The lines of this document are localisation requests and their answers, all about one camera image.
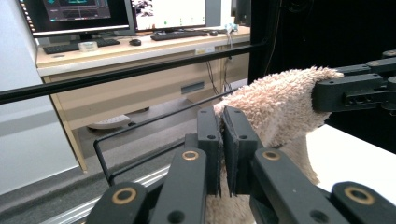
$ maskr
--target wooden desk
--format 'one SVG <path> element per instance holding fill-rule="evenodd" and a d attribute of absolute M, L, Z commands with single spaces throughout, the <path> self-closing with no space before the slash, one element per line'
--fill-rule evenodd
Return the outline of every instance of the wooden desk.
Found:
<path fill-rule="evenodd" d="M 240 27 L 231 35 L 233 46 L 247 45 L 249 28 Z M 138 37 L 142 46 L 129 44 L 131 37 L 119 39 L 120 44 L 99 48 L 94 52 L 71 51 L 48 55 L 38 49 L 36 66 L 45 83 L 73 77 L 84 77 L 130 68 L 138 65 L 180 59 L 195 54 L 196 49 L 222 50 L 229 48 L 226 35 L 200 36 L 176 40 L 153 41 L 149 36 Z M 211 61 L 215 85 L 222 90 L 225 59 Z M 233 57 L 227 66 L 227 81 L 233 82 L 248 76 L 248 54 Z M 182 93 L 181 88 L 204 83 L 200 90 Z M 213 95 L 212 84 L 205 63 L 126 78 L 73 91 L 52 94 L 51 99 L 64 126 L 76 158 L 85 171 L 78 141 L 77 128 L 100 120 L 130 113 L 151 105 L 180 97 L 191 100 Z"/>

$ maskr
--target wall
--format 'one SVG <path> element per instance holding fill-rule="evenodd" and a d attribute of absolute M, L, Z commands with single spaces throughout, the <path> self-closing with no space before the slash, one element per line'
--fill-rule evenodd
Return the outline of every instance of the wall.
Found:
<path fill-rule="evenodd" d="M 18 2 L 0 13 L 0 91 L 41 84 Z M 77 167 L 48 96 L 0 105 L 0 194 Z"/>

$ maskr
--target towel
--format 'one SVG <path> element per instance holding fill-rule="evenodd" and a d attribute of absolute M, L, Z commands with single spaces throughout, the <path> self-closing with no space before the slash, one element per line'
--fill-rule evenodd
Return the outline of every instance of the towel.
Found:
<path fill-rule="evenodd" d="M 265 147 L 284 151 L 307 178 L 317 184 L 305 136 L 323 125 L 331 113 L 314 111 L 311 93 L 318 81 L 342 76 L 342 73 L 326 67 L 292 69 L 241 87 L 214 105 L 214 109 L 218 115 L 226 105 L 241 109 Z M 222 191 L 228 192 L 225 165 L 222 166 L 220 184 Z M 206 223 L 254 223 L 248 201 L 248 195 L 233 198 L 207 196 Z"/>

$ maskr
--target monitor screen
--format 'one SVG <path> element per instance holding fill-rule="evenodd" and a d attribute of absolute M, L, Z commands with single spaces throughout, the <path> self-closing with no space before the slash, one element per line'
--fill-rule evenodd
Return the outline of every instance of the monitor screen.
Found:
<path fill-rule="evenodd" d="M 131 0 L 131 6 L 137 33 L 206 26 L 206 0 Z"/>
<path fill-rule="evenodd" d="M 18 0 L 34 38 L 129 29 L 124 0 Z"/>

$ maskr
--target circular joint cap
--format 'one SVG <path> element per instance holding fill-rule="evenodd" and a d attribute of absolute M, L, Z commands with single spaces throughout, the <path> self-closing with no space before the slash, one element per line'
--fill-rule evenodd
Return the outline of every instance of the circular joint cap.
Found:
<path fill-rule="evenodd" d="M 367 65 L 369 65 L 369 66 L 379 66 L 380 63 L 378 61 L 371 61 L 371 62 L 368 62 Z"/>
<path fill-rule="evenodd" d="M 195 161 L 198 159 L 199 154 L 196 151 L 186 151 L 181 155 L 181 157 L 186 161 Z"/>
<path fill-rule="evenodd" d="M 385 56 L 393 57 L 396 55 L 396 50 L 388 50 L 384 52 Z"/>
<path fill-rule="evenodd" d="M 390 77 L 388 78 L 388 85 L 387 85 L 388 90 L 390 91 L 396 91 L 396 77 Z"/>
<path fill-rule="evenodd" d="M 133 188 L 123 188 L 117 190 L 112 197 L 112 201 L 114 204 L 126 204 L 134 200 L 136 197 L 137 192 Z"/>
<path fill-rule="evenodd" d="M 264 151 L 262 156 L 268 161 L 278 161 L 280 159 L 280 155 L 275 151 Z"/>
<path fill-rule="evenodd" d="M 365 189 L 347 187 L 344 189 L 344 193 L 350 200 L 353 200 L 356 203 L 371 205 L 375 202 L 375 197 Z"/>

